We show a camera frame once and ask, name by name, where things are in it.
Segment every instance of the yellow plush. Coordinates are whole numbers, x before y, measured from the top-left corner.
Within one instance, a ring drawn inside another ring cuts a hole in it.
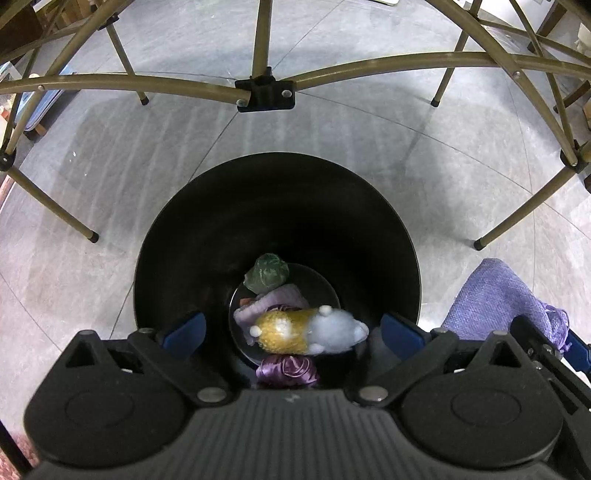
[[[256,341],[267,352],[304,355],[308,351],[308,321],[316,312],[317,309],[266,312],[256,320],[251,334],[259,333],[255,335]]]
[[[268,353],[320,355],[352,349],[368,337],[369,328],[349,312],[322,305],[318,309],[263,313],[250,334]]]

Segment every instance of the black bin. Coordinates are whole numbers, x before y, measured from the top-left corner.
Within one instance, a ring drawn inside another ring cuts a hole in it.
[[[244,273],[266,252],[315,270],[370,330],[385,312],[418,320],[414,247],[379,192],[335,163],[263,153],[203,173],[160,212],[135,273],[138,327],[161,329],[202,311],[207,336],[199,355],[231,384],[251,384],[255,365],[232,340],[228,309]],[[317,368],[323,384],[338,386],[355,354],[329,357],[318,358]]]

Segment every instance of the ribbed black plastic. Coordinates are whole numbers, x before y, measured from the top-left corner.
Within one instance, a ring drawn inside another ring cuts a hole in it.
[[[559,479],[543,464],[476,472],[429,457],[383,410],[340,390],[244,391],[198,411],[168,448],[134,465],[81,471],[44,462],[28,480]]]

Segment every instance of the lavender fabric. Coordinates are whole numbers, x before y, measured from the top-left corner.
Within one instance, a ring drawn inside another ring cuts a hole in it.
[[[313,386],[318,372],[312,360],[303,355],[269,355],[256,369],[260,383],[277,387]]]
[[[567,313],[534,297],[503,261],[485,258],[464,283],[442,326],[461,339],[484,340],[493,330],[509,330],[518,315],[528,317],[556,348],[564,347]]]

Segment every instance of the concrete floor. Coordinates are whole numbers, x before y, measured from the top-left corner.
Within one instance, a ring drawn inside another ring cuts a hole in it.
[[[138,72],[233,85],[248,77],[256,0],[137,0],[116,28]],[[370,57],[452,50],[459,29],[420,0],[275,0],[269,63],[277,77]],[[497,35],[511,51],[524,44]],[[43,48],[43,73],[67,39]],[[474,42],[468,49],[478,50]],[[97,32],[78,72],[122,70]],[[151,222],[191,178],[221,162],[280,150],[334,161],[391,202],[417,249],[421,324],[439,325],[482,258],[507,262],[543,301],[568,311],[591,341],[591,200],[576,177],[482,252],[471,241],[560,168],[559,147],[498,69],[456,70],[439,108],[442,70],[317,87],[292,111],[133,92],[78,93],[22,169],[101,239],[93,245],[16,187],[0,213],[0,416],[22,428],[27,400],[80,329],[122,338],[134,328],[132,287]],[[528,72],[552,104],[544,74]],[[572,86],[561,79],[565,90]],[[568,110],[589,138],[580,105]]]

